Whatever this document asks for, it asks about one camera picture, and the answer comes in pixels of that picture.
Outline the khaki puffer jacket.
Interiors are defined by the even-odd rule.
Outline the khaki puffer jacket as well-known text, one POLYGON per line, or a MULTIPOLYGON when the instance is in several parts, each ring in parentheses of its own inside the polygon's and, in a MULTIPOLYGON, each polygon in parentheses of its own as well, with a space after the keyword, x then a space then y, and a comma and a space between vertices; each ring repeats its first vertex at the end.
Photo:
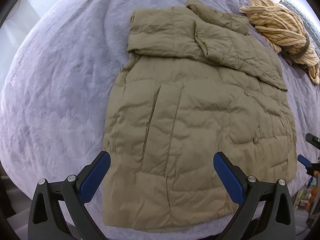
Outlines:
POLYGON ((259 180, 295 177, 282 67, 246 17, 199 0, 136 9, 127 51, 106 111, 106 226, 177 231, 234 213, 212 164, 219 151, 259 180))

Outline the lavender plush bed blanket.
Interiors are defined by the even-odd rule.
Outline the lavender plush bed blanket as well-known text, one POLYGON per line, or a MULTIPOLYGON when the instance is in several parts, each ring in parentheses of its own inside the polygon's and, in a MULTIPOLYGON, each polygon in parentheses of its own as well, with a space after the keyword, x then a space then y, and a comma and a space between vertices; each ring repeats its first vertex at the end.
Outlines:
MULTIPOLYGON (((249 0, 199 1, 241 16, 239 9, 249 0)), ((17 51, 1 92, 1 162, 27 196, 33 195, 40 178, 55 181, 77 173, 104 150, 110 92, 130 60, 132 13, 186 4, 187 0, 61 0, 35 25, 17 51)), ((273 51, 250 24, 249 33, 273 51)), ((307 132, 319 134, 319 88, 303 70, 277 57, 295 121, 296 154, 316 161, 319 151, 304 136, 307 132)), ((287 181, 291 194, 307 178, 297 162, 295 177, 287 181)), ((112 239, 207 237, 220 232, 233 214, 177 231, 106 226, 103 192, 102 184, 88 209, 101 231, 112 239)))

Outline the beige striped knit garment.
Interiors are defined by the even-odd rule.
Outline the beige striped knit garment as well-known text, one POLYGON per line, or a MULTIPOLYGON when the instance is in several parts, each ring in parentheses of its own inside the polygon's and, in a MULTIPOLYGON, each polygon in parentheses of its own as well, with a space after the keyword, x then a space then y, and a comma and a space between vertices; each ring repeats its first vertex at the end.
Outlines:
POLYGON ((249 0, 239 11, 276 53, 300 65, 319 85, 319 57, 300 16, 272 0, 249 0))

